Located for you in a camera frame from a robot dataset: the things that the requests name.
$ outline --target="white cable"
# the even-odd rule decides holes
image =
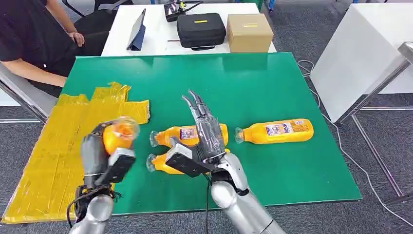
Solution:
[[[304,66],[302,66],[302,65],[300,64],[300,62],[310,63],[310,64],[311,64],[311,69],[308,70],[307,68],[305,68]],[[311,61],[308,61],[308,60],[300,60],[300,61],[297,62],[297,65],[298,65],[300,68],[302,68],[302,69],[304,69],[305,71],[307,71],[307,73],[303,74],[303,77],[304,77],[304,78],[310,77],[311,72],[313,71],[313,68],[314,68],[314,64],[313,64]],[[311,89],[310,89],[310,91],[317,96],[317,106],[320,107],[320,97],[319,97],[319,95],[318,95],[316,92],[314,92],[313,90],[311,90]],[[386,204],[384,204],[384,203],[381,201],[380,197],[378,196],[377,192],[375,191],[375,189],[374,189],[374,187],[373,187],[373,184],[372,184],[372,182],[371,182],[371,180],[370,180],[370,175],[367,173],[367,171],[366,171],[364,168],[362,168],[356,161],[354,161],[354,159],[353,159],[352,157],[350,157],[350,156],[348,155],[348,153],[345,152],[344,149],[343,149],[343,147],[341,146],[340,131],[338,130],[337,125],[335,125],[335,124],[334,124],[329,118],[327,118],[327,116],[325,116],[323,113],[321,113],[321,114],[323,115],[323,117],[324,117],[328,122],[330,122],[330,123],[336,128],[337,136],[338,136],[338,145],[339,145],[339,147],[340,147],[340,150],[341,150],[341,151],[343,152],[343,154],[345,154],[357,167],[359,167],[359,168],[366,174],[367,180],[369,181],[369,184],[370,184],[370,188],[372,188],[373,193],[374,193],[375,196],[377,197],[377,199],[378,199],[378,201],[380,202],[380,204],[381,204],[388,212],[390,212],[392,215],[398,217],[400,220],[402,220],[403,222],[405,222],[405,223],[408,224],[409,226],[413,227],[413,224],[412,224],[412,223],[410,223],[409,221],[405,220],[403,217],[399,216],[398,214],[396,214],[395,212],[393,212],[392,210],[390,210],[389,208],[387,208]]]

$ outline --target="green tabletop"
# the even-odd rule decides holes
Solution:
[[[149,133],[193,125],[182,94],[198,93],[220,123],[228,126],[227,148],[240,159],[251,190],[264,205],[361,199],[343,157],[291,53],[77,58],[63,89],[86,94],[111,81],[132,87],[128,101],[150,100],[149,123],[135,141],[137,161],[116,185],[122,198],[115,214],[192,211],[205,208],[203,176],[147,171]],[[314,136],[307,142],[237,144],[236,127],[307,118]]]

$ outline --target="yellow plastic sheet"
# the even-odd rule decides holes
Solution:
[[[129,116],[139,124],[150,117],[149,101],[126,102],[129,86],[97,87],[85,95],[62,94],[53,108],[23,175],[3,214],[4,223],[65,220],[67,205],[83,183],[80,141],[98,123]]]

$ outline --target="plastic bottle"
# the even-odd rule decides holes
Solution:
[[[254,144],[272,144],[309,140],[314,134],[313,125],[307,119],[256,123],[249,128],[235,129],[235,141]]]
[[[220,123],[222,135],[224,137],[224,144],[228,144],[228,129],[225,124]],[[163,132],[152,131],[149,135],[150,145],[156,147],[157,145],[165,145],[172,147],[169,143],[170,137],[177,137],[179,141],[187,146],[194,146],[199,142],[196,127],[183,126],[183,127],[171,127]]]
[[[159,155],[156,156],[154,154],[150,154],[148,158],[146,159],[146,168],[150,172],[154,171],[164,171],[168,174],[174,174],[174,175],[183,175],[184,173],[168,166],[165,164],[165,161],[167,159],[167,154]]]
[[[108,154],[117,148],[130,148],[133,140],[138,137],[139,124],[129,117],[120,117],[103,131],[103,143]]]

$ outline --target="chair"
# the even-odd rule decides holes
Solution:
[[[0,89],[45,123],[57,98],[37,89],[26,79],[16,76],[0,64]]]
[[[122,4],[133,5],[132,0],[95,0],[94,11],[85,16],[71,6],[68,3],[68,0],[62,0],[62,2],[76,14],[82,16],[82,18],[76,21],[74,25],[77,31],[84,35],[110,31],[117,13],[115,8]],[[99,7],[103,4],[112,4],[112,6],[108,9],[99,10]]]

